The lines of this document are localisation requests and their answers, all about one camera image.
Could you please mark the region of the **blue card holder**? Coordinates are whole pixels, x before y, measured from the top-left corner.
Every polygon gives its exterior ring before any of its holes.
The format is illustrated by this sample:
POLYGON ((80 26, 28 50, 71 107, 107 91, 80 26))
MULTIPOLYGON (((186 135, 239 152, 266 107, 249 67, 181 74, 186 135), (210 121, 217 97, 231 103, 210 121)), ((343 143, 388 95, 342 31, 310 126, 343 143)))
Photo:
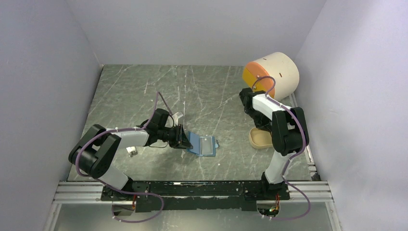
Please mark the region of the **blue card holder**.
POLYGON ((216 156, 216 149, 219 147, 219 142, 214 136, 200 136, 189 131, 187 136, 192 148, 188 148, 189 153, 193 153, 199 157, 216 156))

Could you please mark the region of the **grey VIP credit card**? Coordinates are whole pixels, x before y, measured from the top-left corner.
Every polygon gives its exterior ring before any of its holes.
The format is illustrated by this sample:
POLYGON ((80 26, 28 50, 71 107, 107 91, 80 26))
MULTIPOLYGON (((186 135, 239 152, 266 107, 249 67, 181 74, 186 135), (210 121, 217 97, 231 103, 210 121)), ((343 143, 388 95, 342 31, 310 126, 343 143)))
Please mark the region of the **grey VIP credit card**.
POLYGON ((216 154, 216 141, 213 136, 200 137, 200 156, 214 156, 216 154))

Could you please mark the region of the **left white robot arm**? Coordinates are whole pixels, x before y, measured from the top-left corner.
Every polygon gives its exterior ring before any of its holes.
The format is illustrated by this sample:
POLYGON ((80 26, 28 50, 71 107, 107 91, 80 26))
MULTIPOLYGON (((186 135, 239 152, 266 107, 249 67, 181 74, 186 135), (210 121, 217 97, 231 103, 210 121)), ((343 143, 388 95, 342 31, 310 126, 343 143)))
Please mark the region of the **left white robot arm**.
POLYGON ((166 126, 171 118, 167 110, 159 108, 149 119, 133 128, 107 129, 95 124, 72 149, 68 160, 80 173, 110 185, 119 199, 127 200, 134 192, 133 180, 112 166, 117 150, 148 147, 157 141, 163 141, 174 149, 193 147, 182 125, 166 126))

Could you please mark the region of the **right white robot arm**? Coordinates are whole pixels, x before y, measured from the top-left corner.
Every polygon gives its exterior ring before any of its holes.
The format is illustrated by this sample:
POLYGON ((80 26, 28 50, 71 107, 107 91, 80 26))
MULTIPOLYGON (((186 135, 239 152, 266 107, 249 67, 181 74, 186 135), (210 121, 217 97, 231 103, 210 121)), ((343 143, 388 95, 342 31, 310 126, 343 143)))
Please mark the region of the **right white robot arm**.
POLYGON ((267 96, 264 91, 244 88, 239 93, 244 112, 260 130, 271 135, 274 154, 263 173, 265 183, 260 185, 260 194, 272 199, 278 193, 276 184, 285 180, 285 172, 291 160, 302 154, 309 144, 309 135, 304 111, 301 107, 289 107, 267 96))

